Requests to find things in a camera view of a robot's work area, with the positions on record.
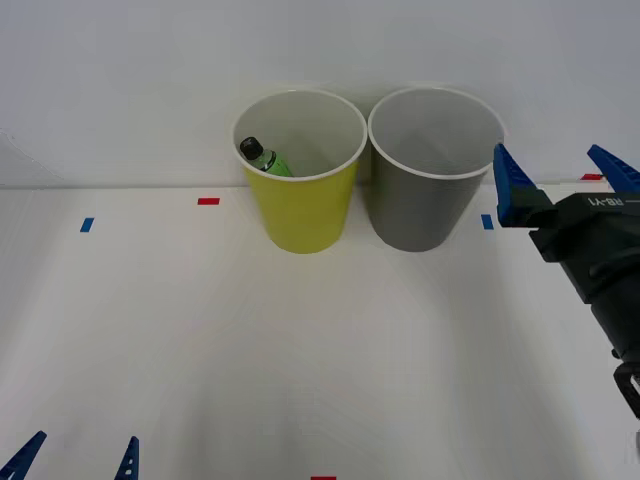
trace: black bottle cap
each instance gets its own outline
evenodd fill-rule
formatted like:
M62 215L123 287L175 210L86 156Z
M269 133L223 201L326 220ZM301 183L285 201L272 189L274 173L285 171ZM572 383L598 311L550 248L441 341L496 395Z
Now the black bottle cap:
M247 137L240 142L240 151L247 160L255 160L264 152L264 148L256 137Z

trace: blue tape marker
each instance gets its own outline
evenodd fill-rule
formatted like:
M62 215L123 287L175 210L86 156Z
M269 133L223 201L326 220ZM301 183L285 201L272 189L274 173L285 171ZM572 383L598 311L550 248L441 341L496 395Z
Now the blue tape marker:
M485 230L493 230L493 220L491 220L491 215L488 213L483 213L480 215L482 218L482 226Z
M82 223L82 228L80 228L80 233L89 233L91 225L93 225L93 218L85 218Z

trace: plastic bottle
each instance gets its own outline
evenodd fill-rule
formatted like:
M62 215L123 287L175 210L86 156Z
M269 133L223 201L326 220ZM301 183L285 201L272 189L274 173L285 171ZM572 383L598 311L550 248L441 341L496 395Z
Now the plastic bottle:
M265 173L279 177L293 177L282 155L272 150L265 150L255 137L247 137L240 143L240 151L247 161Z

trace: white wall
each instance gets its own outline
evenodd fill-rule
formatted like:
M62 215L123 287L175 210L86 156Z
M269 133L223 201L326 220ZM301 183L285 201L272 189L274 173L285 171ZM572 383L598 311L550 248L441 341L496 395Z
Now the white wall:
M594 142L640 168L639 20L637 0L5 0L0 129L35 183L237 185L247 97L319 85L367 110L437 82L493 105L536 179L594 171Z

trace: yellow cup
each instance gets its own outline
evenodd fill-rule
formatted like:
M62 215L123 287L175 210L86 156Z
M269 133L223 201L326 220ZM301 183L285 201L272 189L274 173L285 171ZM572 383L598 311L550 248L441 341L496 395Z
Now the yellow cup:
M294 177L251 166L238 150L256 137L282 155ZM315 253L342 234L367 124L345 99L317 90L290 90L264 97L233 127L235 156L242 162L271 240L293 253Z

